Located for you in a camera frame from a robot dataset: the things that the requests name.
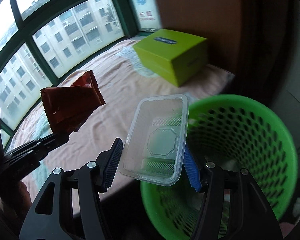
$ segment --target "lime green box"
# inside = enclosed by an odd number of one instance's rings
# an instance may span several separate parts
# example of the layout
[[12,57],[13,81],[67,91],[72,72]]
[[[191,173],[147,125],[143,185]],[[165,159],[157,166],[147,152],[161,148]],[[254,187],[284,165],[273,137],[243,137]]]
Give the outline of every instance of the lime green box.
[[208,61],[207,39],[159,30],[133,46],[142,64],[179,87]]

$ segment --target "pink bedsheet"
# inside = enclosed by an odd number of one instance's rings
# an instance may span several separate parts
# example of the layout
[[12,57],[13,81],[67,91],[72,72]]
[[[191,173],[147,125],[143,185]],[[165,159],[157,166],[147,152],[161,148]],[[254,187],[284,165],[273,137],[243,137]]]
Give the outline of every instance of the pink bedsheet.
[[[73,72],[60,84],[60,86],[70,86],[85,71],[93,70],[106,105],[94,111],[80,130],[70,135],[67,144],[49,153],[44,159],[49,173],[56,167],[61,167],[65,171],[78,169],[85,163],[95,160],[100,152],[110,149],[116,137],[125,142],[135,109],[143,98],[185,94],[191,103],[193,100],[220,93],[233,77],[227,71],[212,66],[202,68],[197,75],[180,88],[156,75],[145,77],[136,71],[129,59],[116,55],[122,49],[132,46],[136,42],[135,40],[125,40],[116,44]],[[42,112],[42,103],[39,103],[15,134],[14,148],[31,140]],[[131,181],[131,178],[123,176],[117,171],[112,187],[106,193],[99,194],[100,199],[113,194]],[[39,191],[34,176],[29,174],[23,179],[23,182],[27,185],[33,201]],[[79,202],[75,192],[73,197],[74,212],[78,212]]]

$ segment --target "clear plastic tray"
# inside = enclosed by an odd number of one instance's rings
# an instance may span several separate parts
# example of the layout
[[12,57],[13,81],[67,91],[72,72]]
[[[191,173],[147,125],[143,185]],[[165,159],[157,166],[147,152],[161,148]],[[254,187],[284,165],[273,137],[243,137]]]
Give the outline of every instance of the clear plastic tray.
[[119,171],[162,186],[176,183],[185,151],[188,108],[185,95],[143,99],[123,147]]

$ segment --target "bed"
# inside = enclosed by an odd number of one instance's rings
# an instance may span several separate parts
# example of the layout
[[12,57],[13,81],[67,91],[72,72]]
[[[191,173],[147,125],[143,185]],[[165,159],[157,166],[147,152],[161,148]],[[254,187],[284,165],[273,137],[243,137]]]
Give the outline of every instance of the bed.
[[[136,39],[119,42],[74,71],[59,85],[70,86],[85,71],[92,70],[106,105],[94,111],[79,131],[70,135],[67,144],[50,152],[41,161],[41,166],[23,179],[32,201],[54,168],[61,167],[65,171],[78,169],[95,160],[100,152],[109,150],[116,137],[124,142],[134,116],[131,109],[136,109],[143,98],[184,94],[191,104],[200,98],[220,93],[233,78],[231,73],[207,65],[177,88],[140,63],[132,48],[136,42]],[[20,125],[9,149],[50,133],[42,103],[39,103]],[[100,199],[107,198],[130,182],[131,178],[117,171],[111,188],[99,194]],[[80,211],[76,190],[73,190],[73,210],[74,213]]]

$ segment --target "green laundry basket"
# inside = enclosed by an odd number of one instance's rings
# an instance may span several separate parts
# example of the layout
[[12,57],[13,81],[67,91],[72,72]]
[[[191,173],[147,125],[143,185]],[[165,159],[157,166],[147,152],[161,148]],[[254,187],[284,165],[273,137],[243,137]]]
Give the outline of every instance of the green laundry basket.
[[[269,108],[238,95],[200,100],[189,107],[187,142],[194,154],[210,147],[249,169],[277,219],[282,217],[297,181],[297,155],[289,131]],[[166,240],[189,239],[199,214],[189,205],[191,192],[185,173],[170,187],[141,182],[148,217]],[[226,223],[221,221],[219,236]]]

